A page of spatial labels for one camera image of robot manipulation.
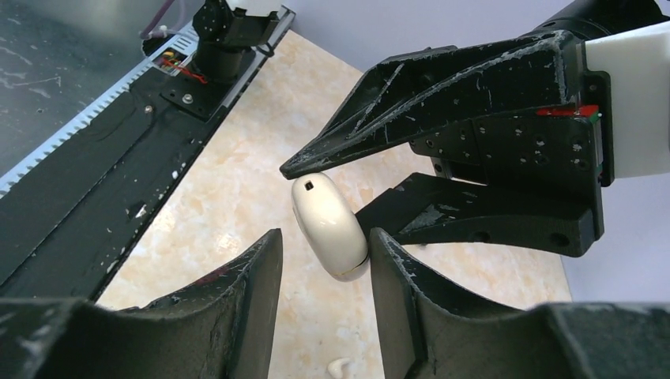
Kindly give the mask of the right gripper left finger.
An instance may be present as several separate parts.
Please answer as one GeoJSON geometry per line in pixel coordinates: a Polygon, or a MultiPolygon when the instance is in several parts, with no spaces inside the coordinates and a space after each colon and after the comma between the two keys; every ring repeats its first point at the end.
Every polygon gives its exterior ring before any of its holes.
{"type": "Polygon", "coordinates": [[[4,378],[266,378],[283,236],[141,308],[83,298],[4,298],[4,378]]]}

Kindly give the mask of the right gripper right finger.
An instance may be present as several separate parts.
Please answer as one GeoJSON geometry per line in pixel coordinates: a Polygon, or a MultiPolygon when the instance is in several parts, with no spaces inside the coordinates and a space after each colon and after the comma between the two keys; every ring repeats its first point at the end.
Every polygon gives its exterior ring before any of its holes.
{"type": "Polygon", "coordinates": [[[380,228],[371,283],[388,378],[666,378],[666,303],[519,310],[449,280],[380,228]]]}

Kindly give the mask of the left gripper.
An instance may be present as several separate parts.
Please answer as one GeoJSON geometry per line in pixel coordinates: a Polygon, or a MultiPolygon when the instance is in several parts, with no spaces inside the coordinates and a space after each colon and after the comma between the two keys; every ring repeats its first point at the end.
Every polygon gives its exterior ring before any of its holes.
{"type": "Polygon", "coordinates": [[[280,172],[294,179],[421,137],[410,147],[435,176],[413,173],[360,209],[363,233],[581,257],[604,233],[613,147],[606,73],[587,72],[581,102],[567,105],[580,91],[578,43],[557,30],[388,58],[280,172]]]}

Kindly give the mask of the white earbud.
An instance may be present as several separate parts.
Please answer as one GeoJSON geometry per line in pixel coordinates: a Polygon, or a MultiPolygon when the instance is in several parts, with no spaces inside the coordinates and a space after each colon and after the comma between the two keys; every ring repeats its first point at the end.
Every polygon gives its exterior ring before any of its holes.
{"type": "Polygon", "coordinates": [[[333,379],[344,379],[346,376],[346,369],[351,362],[352,360],[349,357],[336,358],[327,364],[326,372],[333,379]]]}

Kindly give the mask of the white earbud charging case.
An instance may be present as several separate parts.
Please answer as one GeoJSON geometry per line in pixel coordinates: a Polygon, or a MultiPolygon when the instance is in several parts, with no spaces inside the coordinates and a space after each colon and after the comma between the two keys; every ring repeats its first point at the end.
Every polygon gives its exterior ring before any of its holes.
{"type": "Polygon", "coordinates": [[[291,199],[299,228],[325,271],[340,282],[359,279],[367,269],[367,238],[337,184],[323,173],[306,174],[292,183],[291,199]]]}

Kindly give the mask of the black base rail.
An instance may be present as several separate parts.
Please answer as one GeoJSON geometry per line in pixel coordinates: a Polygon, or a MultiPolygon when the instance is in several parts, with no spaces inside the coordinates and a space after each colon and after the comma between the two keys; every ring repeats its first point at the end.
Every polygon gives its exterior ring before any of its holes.
{"type": "Polygon", "coordinates": [[[104,292],[294,21],[281,8],[267,43],[245,53],[238,79],[188,77],[190,26],[170,38],[186,59],[160,68],[155,51],[1,180],[1,295],[104,292]]]}

